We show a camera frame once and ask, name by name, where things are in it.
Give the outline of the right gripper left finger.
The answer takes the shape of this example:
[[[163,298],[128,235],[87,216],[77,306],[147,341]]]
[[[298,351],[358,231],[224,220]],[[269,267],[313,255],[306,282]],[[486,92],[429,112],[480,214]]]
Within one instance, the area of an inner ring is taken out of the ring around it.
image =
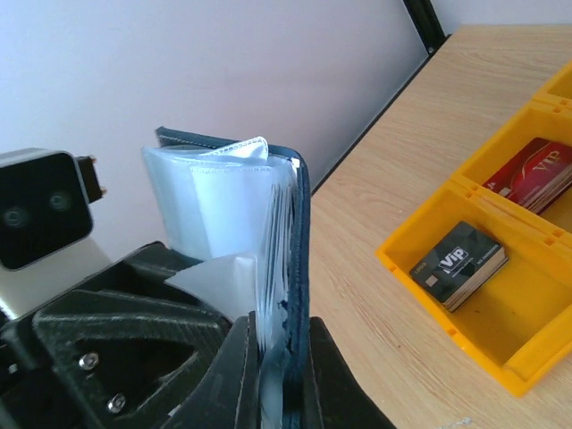
[[[165,426],[258,428],[258,378],[256,317],[251,312],[235,321],[205,376]]]

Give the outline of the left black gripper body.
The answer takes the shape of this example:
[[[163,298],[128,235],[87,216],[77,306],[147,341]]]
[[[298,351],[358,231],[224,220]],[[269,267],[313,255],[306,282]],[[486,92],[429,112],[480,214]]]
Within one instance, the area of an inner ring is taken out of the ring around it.
[[[168,284],[193,265],[153,242],[3,324],[2,427],[160,427],[230,329]]]

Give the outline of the blue leather card holder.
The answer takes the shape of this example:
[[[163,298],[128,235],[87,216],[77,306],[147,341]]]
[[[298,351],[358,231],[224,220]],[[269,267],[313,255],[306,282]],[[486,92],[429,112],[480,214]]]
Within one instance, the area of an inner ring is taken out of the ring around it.
[[[230,271],[215,307],[256,317],[262,425],[302,425],[309,343],[310,190],[301,155],[263,137],[165,127],[142,156],[169,247]]]

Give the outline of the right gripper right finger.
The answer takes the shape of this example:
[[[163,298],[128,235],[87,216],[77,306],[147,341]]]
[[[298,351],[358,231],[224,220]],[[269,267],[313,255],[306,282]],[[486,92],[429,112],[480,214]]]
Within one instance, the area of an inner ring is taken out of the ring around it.
[[[310,319],[307,427],[393,429],[393,422],[363,391],[323,319]]]

